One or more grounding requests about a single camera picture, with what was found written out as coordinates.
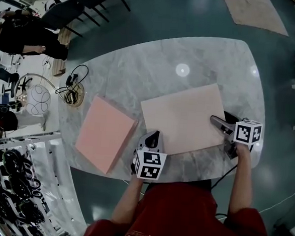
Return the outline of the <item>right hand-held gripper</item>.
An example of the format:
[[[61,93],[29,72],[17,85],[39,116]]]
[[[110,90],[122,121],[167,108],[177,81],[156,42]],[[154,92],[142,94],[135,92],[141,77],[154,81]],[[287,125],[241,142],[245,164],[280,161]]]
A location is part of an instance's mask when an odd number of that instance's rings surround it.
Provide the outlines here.
[[[260,143],[263,124],[254,120],[238,120],[229,124],[218,116],[212,115],[210,122],[218,129],[221,129],[226,137],[224,151],[230,159],[236,158],[236,143],[249,147],[251,152],[253,146]]]

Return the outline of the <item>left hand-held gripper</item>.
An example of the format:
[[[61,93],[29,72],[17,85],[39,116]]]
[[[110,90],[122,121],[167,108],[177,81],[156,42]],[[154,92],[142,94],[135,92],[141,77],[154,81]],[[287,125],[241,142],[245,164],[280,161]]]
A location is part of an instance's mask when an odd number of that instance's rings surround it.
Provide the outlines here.
[[[143,135],[134,151],[132,173],[138,179],[158,180],[167,158],[163,148],[163,136],[159,130]]]

